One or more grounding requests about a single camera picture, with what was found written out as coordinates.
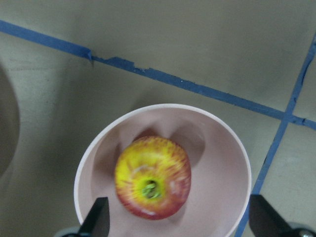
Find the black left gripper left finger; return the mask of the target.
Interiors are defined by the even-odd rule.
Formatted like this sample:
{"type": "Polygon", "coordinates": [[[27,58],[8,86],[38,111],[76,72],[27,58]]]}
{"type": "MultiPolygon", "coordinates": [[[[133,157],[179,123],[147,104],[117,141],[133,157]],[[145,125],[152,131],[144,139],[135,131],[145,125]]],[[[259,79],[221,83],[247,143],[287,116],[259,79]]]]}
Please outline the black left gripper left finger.
{"type": "Polygon", "coordinates": [[[81,225],[79,237],[107,237],[110,231],[110,212],[107,197],[98,197],[81,225]]]}

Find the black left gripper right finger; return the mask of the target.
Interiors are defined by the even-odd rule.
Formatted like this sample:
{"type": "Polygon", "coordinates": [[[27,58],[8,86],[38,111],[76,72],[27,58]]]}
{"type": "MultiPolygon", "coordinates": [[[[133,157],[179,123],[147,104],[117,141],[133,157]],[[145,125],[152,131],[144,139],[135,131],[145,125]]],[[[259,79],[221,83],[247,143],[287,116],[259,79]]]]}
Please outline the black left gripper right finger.
{"type": "Polygon", "coordinates": [[[262,195],[251,195],[249,225],[256,237],[299,237],[262,195]]]}

